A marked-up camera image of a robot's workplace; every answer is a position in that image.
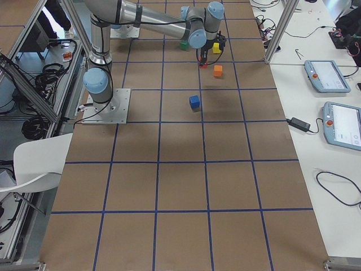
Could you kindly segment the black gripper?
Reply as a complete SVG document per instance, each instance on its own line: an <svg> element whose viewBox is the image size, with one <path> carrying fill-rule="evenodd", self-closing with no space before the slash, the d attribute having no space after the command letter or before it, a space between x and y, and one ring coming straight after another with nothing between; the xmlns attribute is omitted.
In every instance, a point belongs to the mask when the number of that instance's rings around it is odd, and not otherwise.
<svg viewBox="0 0 361 271"><path fill-rule="evenodd" d="M199 48L200 60L199 66L200 67L207 67L208 66L208 51L212 49L215 40L206 40L204 46Z"/></svg>

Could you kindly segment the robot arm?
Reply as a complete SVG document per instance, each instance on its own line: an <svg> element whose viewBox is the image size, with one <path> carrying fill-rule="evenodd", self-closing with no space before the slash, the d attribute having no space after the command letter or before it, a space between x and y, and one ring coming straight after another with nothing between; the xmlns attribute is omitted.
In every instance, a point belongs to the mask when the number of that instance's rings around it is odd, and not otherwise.
<svg viewBox="0 0 361 271"><path fill-rule="evenodd" d="M91 12L91 50L89 70L83 84L93 100L94 114L107 116L120 107L111 76L111 29L122 34L144 28L166 36L186 41L196 50L199 67L206 67L208 51L215 43L224 49L226 39L219 30L224 15L224 5L213 1L207 7L183 6L180 16L146 8L129 1L86 1Z"/></svg>

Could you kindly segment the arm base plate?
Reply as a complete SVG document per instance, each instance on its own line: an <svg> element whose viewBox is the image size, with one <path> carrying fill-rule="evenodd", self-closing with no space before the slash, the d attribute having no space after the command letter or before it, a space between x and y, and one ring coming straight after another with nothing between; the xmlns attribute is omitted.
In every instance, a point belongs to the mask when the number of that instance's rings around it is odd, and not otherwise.
<svg viewBox="0 0 361 271"><path fill-rule="evenodd" d="M81 123L84 125L126 124L130 96L131 89L114 89L112 100L102 110L106 103L94 103L89 94L87 103L92 103L93 105L85 108Z"/></svg>
<svg viewBox="0 0 361 271"><path fill-rule="evenodd" d="M138 38L139 30L132 25L111 25L111 39Z"/></svg>

